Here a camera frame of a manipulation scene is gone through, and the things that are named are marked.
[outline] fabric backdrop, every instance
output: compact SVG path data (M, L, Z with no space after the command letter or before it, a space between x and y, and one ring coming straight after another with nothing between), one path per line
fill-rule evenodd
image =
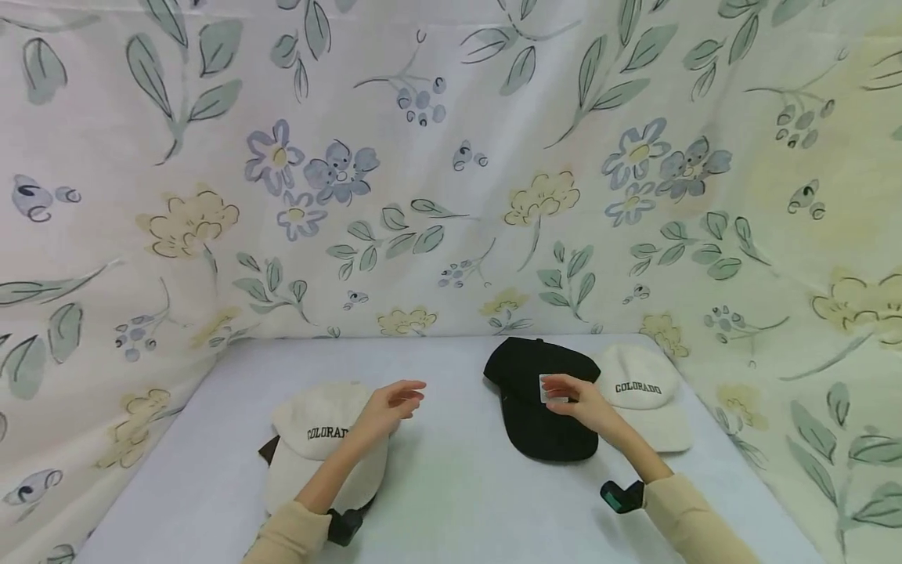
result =
M602 331L828 562L902 550L898 2L69 4L0 4L3 562L240 339Z

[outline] beige sleeve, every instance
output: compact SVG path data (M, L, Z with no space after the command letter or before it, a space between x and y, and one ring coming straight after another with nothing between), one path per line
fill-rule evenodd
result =
M289 502L260 529L241 564L310 564L326 543L331 522L331 515Z
M686 564L759 564L685 476L646 485L645 511Z

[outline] baseball cap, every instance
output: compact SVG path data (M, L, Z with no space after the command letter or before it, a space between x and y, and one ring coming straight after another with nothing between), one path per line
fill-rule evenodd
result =
M598 360L595 386L657 452L692 447L686 413L677 402L683 379L663 355L636 345L611 345Z
M358 382L328 383L299 393L276 408L272 424L280 435L263 489L266 511L274 514L294 499L357 421L370 399ZM375 445L338 491L332 509L358 510L376 495L385 476L388 439Z
M492 352L483 374L498 386L504 429L520 453L548 462L575 462L595 454L598 435L549 410L539 380L544 374L570 374L594 382L599 371L591 358L542 339L508 337Z

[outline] white label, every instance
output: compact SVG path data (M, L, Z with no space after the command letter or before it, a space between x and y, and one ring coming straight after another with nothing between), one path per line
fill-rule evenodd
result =
M549 376L549 375L551 375L551 374L539 374L538 375L539 399L542 401L542 403L567 403L567 402L569 402L569 398L549 398L548 397L548 392L545 390L545 388L542 387L542 384L543 384L542 378L544 378L545 376Z

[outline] white table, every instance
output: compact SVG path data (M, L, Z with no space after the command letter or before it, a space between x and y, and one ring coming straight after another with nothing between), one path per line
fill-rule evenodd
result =
M640 335L544 337L592 355ZM547 465L508 441L483 380L503 337L245 342L204 381L97 528L78 564L240 562L264 519L272 409L329 379L371 388L428 382L427 398L391 441L389 468L351 546L318 564L668 564L682 560L644 512L619 516L598 494L636 476L600 441L580 464ZM695 446L667 461L688 475L764 563L823 560L687 386Z

